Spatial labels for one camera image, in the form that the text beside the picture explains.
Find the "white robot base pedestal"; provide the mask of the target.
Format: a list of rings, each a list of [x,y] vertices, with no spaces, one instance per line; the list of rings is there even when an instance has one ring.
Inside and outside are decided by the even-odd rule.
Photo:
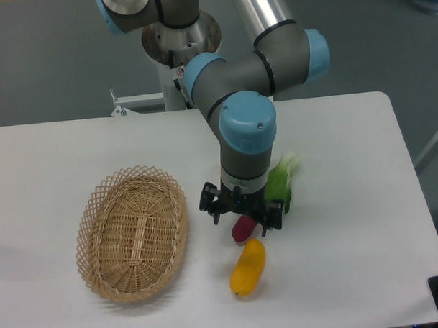
[[[143,29],[142,46],[157,66],[166,111],[192,107],[183,82],[186,66],[201,53],[217,52],[221,37],[218,22],[203,11],[199,12],[197,21],[185,29],[173,29],[161,22]]]

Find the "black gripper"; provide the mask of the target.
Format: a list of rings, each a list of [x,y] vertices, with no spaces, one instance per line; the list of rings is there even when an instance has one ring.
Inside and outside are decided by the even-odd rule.
[[[283,228],[283,200],[265,201],[265,187],[254,193],[234,192],[220,183],[221,190],[211,182],[205,182],[199,199],[199,209],[213,217],[218,224],[221,214],[234,212],[256,219],[262,225],[262,236],[267,231]]]

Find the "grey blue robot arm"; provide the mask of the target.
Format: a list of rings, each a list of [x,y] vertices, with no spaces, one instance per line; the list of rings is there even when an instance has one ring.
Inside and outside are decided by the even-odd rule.
[[[270,195],[268,171],[277,131],[271,97],[329,69],[329,46],[302,29],[284,0],[232,0],[253,43],[236,61],[218,53],[221,31],[199,0],[95,0],[116,34],[142,30],[148,56],[170,69],[162,81],[170,110],[196,108],[220,146],[220,184],[206,183],[199,206],[218,219],[234,212],[264,230],[281,229],[285,196]]]

